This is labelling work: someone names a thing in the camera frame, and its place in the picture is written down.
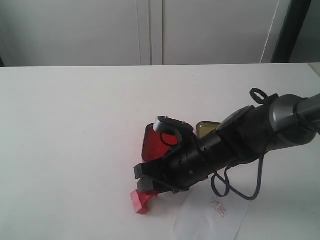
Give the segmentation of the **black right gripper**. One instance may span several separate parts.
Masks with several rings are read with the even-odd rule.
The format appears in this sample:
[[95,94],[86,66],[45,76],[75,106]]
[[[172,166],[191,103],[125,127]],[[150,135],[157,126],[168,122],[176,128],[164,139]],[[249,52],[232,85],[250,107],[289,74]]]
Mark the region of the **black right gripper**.
[[186,192],[223,168],[223,141],[216,130],[198,138],[190,133],[184,139],[168,141],[161,131],[161,143],[169,147],[157,160],[137,164],[133,170],[141,193]]

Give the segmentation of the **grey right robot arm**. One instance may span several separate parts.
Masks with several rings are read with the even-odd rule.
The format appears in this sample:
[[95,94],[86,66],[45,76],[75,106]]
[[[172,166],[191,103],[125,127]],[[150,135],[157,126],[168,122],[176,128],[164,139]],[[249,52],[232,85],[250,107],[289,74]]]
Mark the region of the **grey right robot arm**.
[[246,106],[217,129],[198,138],[188,123],[159,116],[151,128],[173,134],[164,156],[134,167],[142,193],[186,192],[219,170],[249,164],[266,153],[310,143],[320,132],[320,97],[287,94],[267,96],[254,88],[258,107]]

